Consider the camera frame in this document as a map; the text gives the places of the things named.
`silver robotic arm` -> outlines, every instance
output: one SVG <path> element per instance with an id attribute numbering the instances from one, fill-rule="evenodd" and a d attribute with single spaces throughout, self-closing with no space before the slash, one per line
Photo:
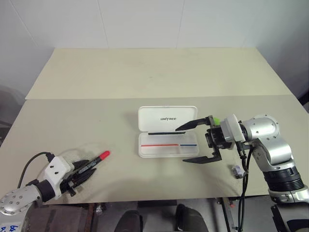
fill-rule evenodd
<path id="1" fill-rule="evenodd" d="M 47 202 L 52 198 L 56 200 L 67 191 L 71 196 L 74 196 L 76 194 L 74 188 L 90 178 L 96 170 L 93 167 L 109 156 L 110 152 L 105 151 L 91 161 L 83 159 L 73 163 L 68 162 L 64 157 L 55 157 L 49 152 L 41 152 L 34 157 L 40 154 L 46 154 L 50 161 L 44 170 L 44 180 L 39 182 L 35 179 L 23 188 L 8 192 L 1 199 L 0 232 L 27 231 L 28 216 L 33 208 L 40 207 L 43 202 Z"/>
<path id="2" fill-rule="evenodd" d="M 302 223 L 305 224 L 302 226 L 309 227 L 309 189 L 301 180 L 291 148 L 281 137 L 276 119 L 268 115 L 258 115 L 247 121 L 238 121 L 235 115 L 230 115 L 220 123 L 215 123 L 215 119 L 208 116 L 190 121 L 176 131 L 192 129 L 201 124 L 210 126 L 205 136 L 209 148 L 213 148 L 213 157 L 197 157 L 183 161 L 200 164 L 220 161 L 220 149 L 236 145 L 243 168 L 248 172 L 248 165 L 244 160 L 247 158 L 245 150 L 249 149 L 264 174 L 271 199 L 277 203 L 271 208 L 277 230 L 293 232 L 296 230 L 292 227 L 298 228 Z"/>
<path id="3" fill-rule="evenodd" d="M 268 115 L 243 121 L 246 141 L 264 174 L 271 199 L 276 203 L 309 203 L 309 190 L 297 171 L 290 146 L 280 135 L 279 123 Z"/>

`beige table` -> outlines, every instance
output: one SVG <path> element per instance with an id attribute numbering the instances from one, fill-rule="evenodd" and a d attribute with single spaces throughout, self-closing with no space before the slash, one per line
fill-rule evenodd
<path id="1" fill-rule="evenodd" d="M 143 159 L 138 156 L 137 110 L 142 105 L 195 105 L 198 116 L 221 119 L 235 113 L 239 119 L 267 113 L 281 125 L 304 183 L 309 183 L 308 114 L 293 95 L 199 98 L 28 100 L 0 149 L 0 195 L 16 188 L 27 160 L 41 151 L 56 155 L 93 157 L 112 154 L 97 166 L 94 175 L 74 197 L 57 203 L 90 203 L 153 199 L 238 196 L 241 180 L 231 175 L 239 164 L 236 151 L 223 151 L 223 160 L 199 165 L 179 158 Z M 211 155 L 206 127 L 196 129 L 201 155 Z M 47 164 L 37 158 L 25 181 L 36 178 Z M 263 174 L 252 159 L 247 195 L 267 194 Z"/>
<path id="2" fill-rule="evenodd" d="M 26 99 L 291 94 L 255 48 L 55 49 Z"/>

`cable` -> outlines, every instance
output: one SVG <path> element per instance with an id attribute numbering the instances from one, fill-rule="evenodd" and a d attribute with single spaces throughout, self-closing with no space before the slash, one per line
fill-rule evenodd
<path id="1" fill-rule="evenodd" d="M 248 172 L 248 169 L 246 167 L 247 156 L 246 156 L 246 152 L 244 150 L 244 146 L 243 146 L 242 142 L 236 142 L 236 147 L 237 147 L 239 157 L 241 158 L 242 168 L 244 169 L 245 173 L 247 173 Z"/>
<path id="2" fill-rule="evenodd" d="M 23 178 L 24 178 L 24 175 L 25 175 L 25 172 L 27 170 L 27 167 L 29 166 L 29 164 L 35 159 L 37 158 L 38 156 L 40 155 L 44 155 L 44 154 L 50 154 L 50 152 L 46 152 L 46 151 L 43 151 L 43 152 L 40 152 L 38 154 L 36 154 L 35 156 L 33 156 L 31 159 L 29 159 L 29 161 L 26 163 L 21 175 L 20 175 L 20 179 L 19 179 L 19 182 L 18 182 L 18 185 L 17 185 L 17 188 L 19 189 L 20 186 L 21 186 L 21 182 L 23 181 Z"/>
<path id="3" fill-rule="evenodd" d="M 253 152 L 253 147 L 250 147 L 249 150 L 249 154 L 248 154 L 248 159 L 247 159 L 247 163 L 245 159 L 241 160 L 242 166 L 244 167 L 245 174 L 244 177 L 242 179 L 242 193 L 241 193 L 241 197 L 239 199 L 239 203 L 238 203 L 238 232 L 242 232 L 242 227 L 243 227 L 243 222 L 244 222 L 244 214 L 245 214 L 245 193 L 247 190 L 247 186 L 248 186 L 248 180 L 249 180 L 249 164 L 250 164 L 250 158 L 251 158 L 251 154 Z"/>

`white wall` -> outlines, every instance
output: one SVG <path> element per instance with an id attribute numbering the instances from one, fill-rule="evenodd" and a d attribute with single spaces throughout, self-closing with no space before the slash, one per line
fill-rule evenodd
<path id="1" fill-rule="evenodd" d="M 309 0 L 0 0 L 0 91 L 22 104 L 53 47 L 256 46 L 299 97 L 308 36 Z"/>

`small object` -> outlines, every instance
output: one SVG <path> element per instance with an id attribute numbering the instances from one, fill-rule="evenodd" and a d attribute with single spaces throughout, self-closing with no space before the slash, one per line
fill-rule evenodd
<path id="1" fill-rule="evenodd" d="M 235 205 L 234 205 L 232 200 L 229 200 L 229 205 L 230 205 L 231 208 L 235 208 Z"/>
<path id="2" fill-rule="evenodd" d="M 220 126 L 220 119 L 218 119 L 217 117 L 213 117 L 213 121 L 216 126 Z"/>
<path id="3" fill-rule="evenodd" d="M 243 178 L 244 171 L 238 165 L 234 166 L 232 168 L 232 171 L 233 171 L 233 174 L 236 177 L 236 179 L 242 179 Z"/>
<path id="4" fill-rule="evenodd" d="M 103 214 L 103 209 L 102 209 L 102 206 L 101 205 L 98 205 L 97 208 L 96 208 L 96 214 L 98 216 L 102 215 Z"/>
<path id="5" fill-rule="evenodd" d="M 139 156 L 142 158 L 196 157 L 199 154 L 193 131 L 177 131 L 196 119 L 195 106 L 142 106 L 139 108 Z"/>

